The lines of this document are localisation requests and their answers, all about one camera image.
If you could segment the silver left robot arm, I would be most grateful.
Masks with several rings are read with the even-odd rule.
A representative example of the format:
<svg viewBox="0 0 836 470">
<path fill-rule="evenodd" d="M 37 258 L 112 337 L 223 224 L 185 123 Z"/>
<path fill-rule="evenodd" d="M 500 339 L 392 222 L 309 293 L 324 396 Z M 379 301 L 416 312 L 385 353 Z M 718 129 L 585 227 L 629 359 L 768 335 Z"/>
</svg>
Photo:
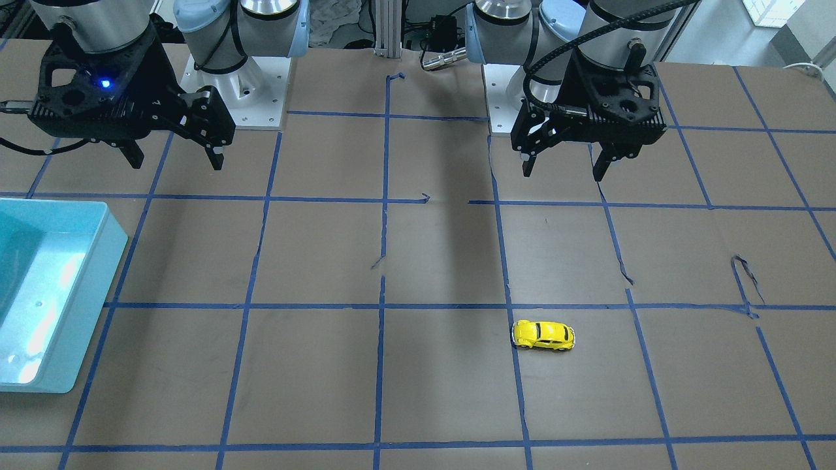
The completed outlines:
<svg viewBox="0 0 836 470">
<path fill-rule="evenodd" d="M 466 56 L 483 66 L 490 125 L 530 176 L 562 142 L 595 144 L 593 178 L 667 130 L 654 57 L 684 1 L 475 1 Z"/>
</svg>

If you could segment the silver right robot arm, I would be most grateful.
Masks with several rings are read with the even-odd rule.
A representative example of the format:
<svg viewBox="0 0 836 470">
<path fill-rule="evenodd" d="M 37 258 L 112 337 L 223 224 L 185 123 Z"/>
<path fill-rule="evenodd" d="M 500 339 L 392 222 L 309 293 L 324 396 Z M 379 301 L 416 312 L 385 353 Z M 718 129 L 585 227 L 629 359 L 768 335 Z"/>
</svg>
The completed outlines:
<svg viewBox="0 0 836 470">
<path fill-rule="evenodd" d="M 101 142 L 134 169 L 138 140 L 170 131 L 196 142 L 214 170 L 233 142 L 231 110 L 266 95 L 257 57 L 301 57 L 308 1 L 176 1 L 167 23 L 142 1 L 33 1 L 50 47 L 23 114 L 39 130 Z"/>
</svg>

